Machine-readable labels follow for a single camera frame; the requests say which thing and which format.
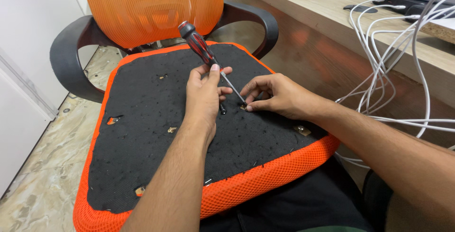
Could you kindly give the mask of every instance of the hand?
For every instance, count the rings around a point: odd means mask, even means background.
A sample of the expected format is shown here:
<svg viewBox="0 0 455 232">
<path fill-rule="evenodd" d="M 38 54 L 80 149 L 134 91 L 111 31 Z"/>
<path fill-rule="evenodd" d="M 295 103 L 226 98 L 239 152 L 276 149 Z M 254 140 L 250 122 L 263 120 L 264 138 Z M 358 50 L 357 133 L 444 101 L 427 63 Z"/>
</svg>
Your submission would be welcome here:
<svg viewBox="0 0 455 232">
<path fill-rule="evenodd" d="M 210 73 L 201 79 L 202 75 L 207 72 Z M 226 75 L 230 74 L 232 68 L 225 67 L 223 72 Z M 232 89 L 229 87 L 218 87 L 219 81 L 220 67 L 214 64 L 209 68 L 204 64 L 191 70 L 187 83 L 187 104 L 183 121 L 185 125 L 207 133 L 207 144 L 215 136 L 215 118 L 218 114 L 219 104 L 226 99 L 226 94 L 232 93 Z"/>
<path fill-rule="evenodd" d="M 312 121 L 334 103 L 280 73 L 253 78 L 240 91 L 242 96 L 248 93 L 247 111 L 268 110 L 294 120 Z M 260 93 L 262 100 L 254 101 Z"/>
</svg>

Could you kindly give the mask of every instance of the orange mesh fabric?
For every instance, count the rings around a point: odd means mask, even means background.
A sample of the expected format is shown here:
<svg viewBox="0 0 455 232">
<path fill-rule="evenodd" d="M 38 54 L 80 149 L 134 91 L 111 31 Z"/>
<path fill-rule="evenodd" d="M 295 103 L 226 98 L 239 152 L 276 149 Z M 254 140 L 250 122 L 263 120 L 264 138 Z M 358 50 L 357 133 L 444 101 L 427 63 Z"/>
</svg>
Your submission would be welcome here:
<svg viewBox="0 0 455 232">
<path fill-rule="evenodd" d="M 211 45 L 216 43 L 207 41 L 207 44 Z M 236 43 L 229 44 L 235 45 L 252 56 L 243 46 Z M 120 214 L 113 214 L 109 211 L 98 211 L 92 209 L 87 202 L 88 174 L 92 160 L 92 152 L 96 138 L 99 135 L 99 126 L 102 122 L 105 106 L 109 99 L 111 85 L 117 74 L 118 68 L 139 57 L 168 53 L 180 49 L 189 49 L 189 46 L 180 45 L 129 55 L 123 58 L 118 66 L 111 72 L 107 82 L 104 100 L 101 105 L 98 122 L 91 140 L 90 150 L 82 171 L 76 202 L 74 204 L 73 223 L 78 232 L 117 232 L 121 229 L 123 223 L 131 213 L 131 211 L 128 211 Z M 275 73 L 259 60 L 256 61 L 265 66 L 270 72 Z M 202 188 L 201 219 L 227 210 L 248 199 L 301 177 L 323 164 L 331 155 L 333 155 L 338 145 L 339 140 L 332 135 L 328 135 L 307 147 L 265 163 L 263 166 L 254 167 L 245 173 L 239 173 L 229 177 L 227 180 L 221 180 L 204 186 Z"/>
<path fill-rule="evenodd" d="M 189 21 L 208 34 L 223 12 L 223 0 L 88 0 L 101 30 L 123 48 L 180 37 L 178 25 Z"/>
</svg>

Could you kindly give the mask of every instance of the marble tile floor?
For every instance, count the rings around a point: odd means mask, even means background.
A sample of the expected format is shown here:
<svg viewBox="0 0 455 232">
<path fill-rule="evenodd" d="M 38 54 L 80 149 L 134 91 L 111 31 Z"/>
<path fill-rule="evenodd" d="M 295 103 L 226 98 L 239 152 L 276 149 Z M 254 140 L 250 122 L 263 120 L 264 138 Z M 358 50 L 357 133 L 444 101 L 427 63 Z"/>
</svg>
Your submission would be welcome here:
<svg viewBox="0 0 455 232">
<path fill-rule="evenodd" d="M 99 47 L 86 67 L 89 80 L 105 90 L 109 74 L 121 58 L 116 48 Z M 100 108 L 99 103 L 69 94 L 58 117 L 49 124 L 0 200 L 0 232 L 75 231 L 73 206 Z M 349 163 L 346 169 L 361 188 L 366 170 Z M 386 231 L 445 232 L 455 231 L 455 227 L 446 221 L 429 219 L 401 197 L 394 196 Z"/>
</svg>

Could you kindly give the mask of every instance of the left hand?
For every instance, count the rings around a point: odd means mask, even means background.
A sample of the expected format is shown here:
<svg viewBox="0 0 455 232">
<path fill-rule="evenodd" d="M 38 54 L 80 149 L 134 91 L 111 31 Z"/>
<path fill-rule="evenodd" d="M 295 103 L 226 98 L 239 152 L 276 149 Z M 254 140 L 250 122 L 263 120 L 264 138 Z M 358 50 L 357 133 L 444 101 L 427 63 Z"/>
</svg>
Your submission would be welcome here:
<svg viewBox="0 0 455 232">
<path fill-rule="evenodd" d="M 232 72 L 231 67 L 225 67 L 223 72 L 228 75 Z M 213 65 L 209 68 L 202 65 L 190 72 L 187 83 L 187 105 L 184 123 L 195 126 L 202 132 L 207 133 L 208 143 L 215 136 L 215 119 L 218 114 L 219 104 L 226 99 L 226 94 L 231 94 L 229 87 L 218 87 L 220 81 L 220 68 Z"/>
</svg>

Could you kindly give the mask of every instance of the black fabric underside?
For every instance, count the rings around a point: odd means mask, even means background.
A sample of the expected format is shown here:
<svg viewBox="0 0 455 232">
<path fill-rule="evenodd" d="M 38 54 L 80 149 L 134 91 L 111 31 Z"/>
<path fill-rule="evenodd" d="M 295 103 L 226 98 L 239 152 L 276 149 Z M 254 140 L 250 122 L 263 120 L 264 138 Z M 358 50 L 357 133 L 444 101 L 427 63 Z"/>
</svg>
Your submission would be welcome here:
<svg viewBox="0 0 455 232">
<path fill-rule="evenodd" d="M 270 72 L 230 44 L 210 47 L 229 80 L 241 90 L 250 79 Z M 160 165 L 185 114 L 186 83 L 201 59 L 190 49 L 137 58 L 121 66 L 111 86 L 90 163 L 87 201 L 94 210 L 132 210 L 135 189 L 147 185 Z M 227 86 L 220 81 L 220 86 Z M 218 114 L 217 133 L 208 148 L 204 181 L 217 182 L 306 147 L 327 135 L 318 126 L 271 112 L 249 113 L 232 94 Z M 110 118 L 119 117 L 114 124 Z M 293 129 L 307 127 L 303 136 Z M 168 133 L 170 127 L 177 127 Z"/>
</svg>

